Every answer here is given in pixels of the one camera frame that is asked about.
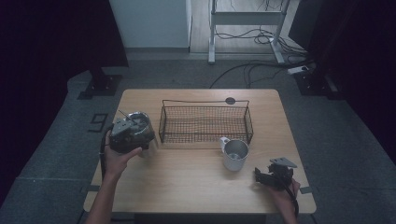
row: metal rack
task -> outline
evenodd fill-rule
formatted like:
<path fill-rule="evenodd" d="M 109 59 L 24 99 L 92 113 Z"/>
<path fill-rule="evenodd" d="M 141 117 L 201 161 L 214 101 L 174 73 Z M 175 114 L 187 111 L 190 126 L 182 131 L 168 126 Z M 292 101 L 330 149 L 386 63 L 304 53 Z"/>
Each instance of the metal rack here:
<path fill-rule="evenodd" d="M 215 29 L 216 25 L 276 25 L 274 38 L 270 38 L 271 48 L 276 56 L 278 63 L 285 63 L 278 39 L 282 30 L 283 22 L 289 7 L 290 0 L 281 11 L 265 12 L 217 12 L 216 1 L 212 1 L 210 13 L 210 39 L 209 39 L 209 63 L 215 63 Z"/>
<path fill-rule="evenodd" d="M 217 142 L 226 136 L 249 144 L 253 126 L 248 101 L 163 100 L 159 135 L 162 143 Z"/>

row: round black object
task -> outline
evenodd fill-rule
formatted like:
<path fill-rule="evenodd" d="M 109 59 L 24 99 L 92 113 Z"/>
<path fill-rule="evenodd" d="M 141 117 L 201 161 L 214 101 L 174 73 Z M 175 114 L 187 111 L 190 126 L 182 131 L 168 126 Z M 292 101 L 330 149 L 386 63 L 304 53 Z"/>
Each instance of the round black object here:
<path fill-rule="evenodd" d="M 225 99 L 225 103 L 227 103 L 227 105 L 234 105 L 235 102 L 236 101 L 233 97 L 228 97 L 227 99 Z"/>

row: mug handle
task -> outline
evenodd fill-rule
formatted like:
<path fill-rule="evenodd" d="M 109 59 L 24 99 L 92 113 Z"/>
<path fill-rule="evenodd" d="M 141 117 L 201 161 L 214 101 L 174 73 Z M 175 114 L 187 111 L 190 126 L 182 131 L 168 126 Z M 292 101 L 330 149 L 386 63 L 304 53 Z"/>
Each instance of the mug handle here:
<path fill-rule="evenodd" d="M 221 146 L 221 150 L 222 150 L 223 153 L 224 153 L 225 145 L 226 145 L 228 142 L 230 142 L 230 139 L 228 139 L 228 138 L 226 138 L 226 137 L 221 137 L 221 138 L 220 138 L 220 146 Z"/>

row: metal stand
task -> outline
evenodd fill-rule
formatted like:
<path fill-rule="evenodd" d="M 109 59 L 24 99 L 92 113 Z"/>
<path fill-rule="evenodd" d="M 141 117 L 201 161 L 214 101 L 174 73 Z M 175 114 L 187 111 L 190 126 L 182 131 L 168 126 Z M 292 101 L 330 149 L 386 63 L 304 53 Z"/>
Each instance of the metal stand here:
<path fill-rule="evenodd" d="M 210 39 L 209 39 L 209 60 L 215 63 L 215 29 L 216 25 L 276 25 L 274 38 L 270 38 L 271 48 L 278 63 L 285 63 L 280 52 L 278 43 L 280 31 L 289 7 L 290 0 L 286 1 L 282 11 L 270 12 L 217 12 L 216 0 L 212 1 L 212 11 L 210 12 Z"/>

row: black wall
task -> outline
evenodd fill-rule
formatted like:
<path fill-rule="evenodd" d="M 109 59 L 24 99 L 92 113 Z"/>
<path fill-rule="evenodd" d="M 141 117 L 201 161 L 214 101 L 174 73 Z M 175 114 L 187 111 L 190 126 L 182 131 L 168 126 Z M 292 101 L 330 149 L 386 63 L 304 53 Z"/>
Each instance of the black wall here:
<path fill-rule="evenodd" d="M 394 162 L 395 5 L 390 0 L 302 0 L 290 28 L 290 37 L 317 63 L 311 84 L 331 77 Z"/>
<path fill-rule="evenodd" d="M 2 1 L 1 202 L 61 108 L 67 80 L 128 66 L 108 1 Z"/>

